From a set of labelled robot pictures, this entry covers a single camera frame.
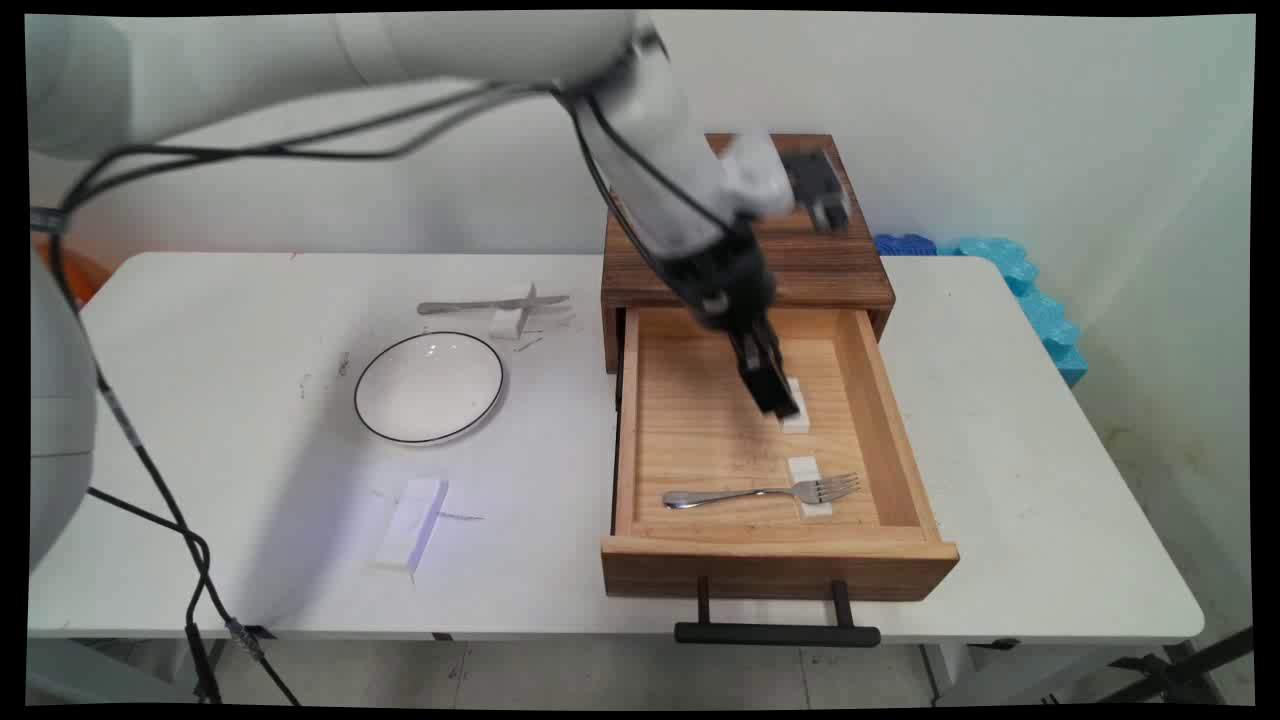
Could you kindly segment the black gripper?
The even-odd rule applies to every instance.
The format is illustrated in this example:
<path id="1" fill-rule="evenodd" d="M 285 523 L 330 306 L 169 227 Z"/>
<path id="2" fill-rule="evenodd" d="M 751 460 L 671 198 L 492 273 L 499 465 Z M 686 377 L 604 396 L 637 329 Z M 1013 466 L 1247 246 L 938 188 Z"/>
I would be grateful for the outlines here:
<path id="1" fill-rule="evenodd" d="M 767 313 L 776 279 L 751 231 L 735 231 L 686 258 L 663 261 L 663 282 L 705 328 L 730 334 L 739 375 L 758 410 L 777 419 L 799 407 Z"/>

